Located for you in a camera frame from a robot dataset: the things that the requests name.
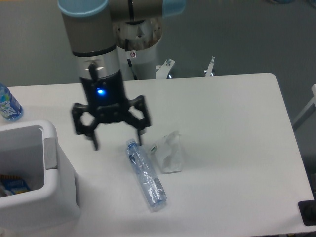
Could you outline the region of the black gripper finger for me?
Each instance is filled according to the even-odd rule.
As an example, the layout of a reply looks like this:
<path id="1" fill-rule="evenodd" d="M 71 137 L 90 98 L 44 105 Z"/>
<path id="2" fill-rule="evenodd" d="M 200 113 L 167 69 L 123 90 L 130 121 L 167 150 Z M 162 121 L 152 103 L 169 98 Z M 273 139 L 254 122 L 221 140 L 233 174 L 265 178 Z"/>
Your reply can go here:
<path id="1" fill-rule="evenodd" d="M 136 130 L 138 144 L 143 145 L 142 135 L 152 125 L 144 95 L 127 101 L 126 108 L 123 110 L 123 121 Z"/>
<path id="2" fill-rule="evenodd" d="M 89 125 L 82 123 L 81 117 L 84 113 L 89 113 L 93 116 L 93 121 Z M 95 129 L 99 125 L 99 117 L 97 107 L 93 105 L 83 105 L 81 103 L 74 103 L 71 109 L 75 132 L 77 135 L 85 135 L 88 140 L 94 144 L 94 149 L 99 150 L 99 144 L 95 135 Z"/>

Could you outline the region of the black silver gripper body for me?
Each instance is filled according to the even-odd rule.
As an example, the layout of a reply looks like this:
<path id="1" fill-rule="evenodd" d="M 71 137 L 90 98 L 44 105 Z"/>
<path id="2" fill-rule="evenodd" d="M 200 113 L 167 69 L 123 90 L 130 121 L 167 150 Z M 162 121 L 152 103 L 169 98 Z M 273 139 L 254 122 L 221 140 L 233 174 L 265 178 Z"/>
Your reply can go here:
<path id="1" fill-rule="evenodd" d="M 87 105 L 97 107 L 99 124 L 123 122 L 127 96 L 116 48 L 100 51 L 73 52 Z"/>

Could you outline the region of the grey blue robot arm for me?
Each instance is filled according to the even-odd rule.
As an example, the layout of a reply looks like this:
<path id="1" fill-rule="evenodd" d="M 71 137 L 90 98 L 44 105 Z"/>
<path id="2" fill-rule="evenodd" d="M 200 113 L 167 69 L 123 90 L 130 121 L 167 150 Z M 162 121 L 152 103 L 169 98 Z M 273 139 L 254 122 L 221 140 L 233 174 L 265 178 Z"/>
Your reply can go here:
<path id="1" fill-rule="evenodd" d="M 138 137 L 151 126 L 143 95 L 128 99 L 123 82 L 156 78 L 161 19 L 183 13 L 184 0 L 60 0 L 87 104 L 74 103 L 75 131 L 97 144 L 101 123 L 125 122 Z"/>

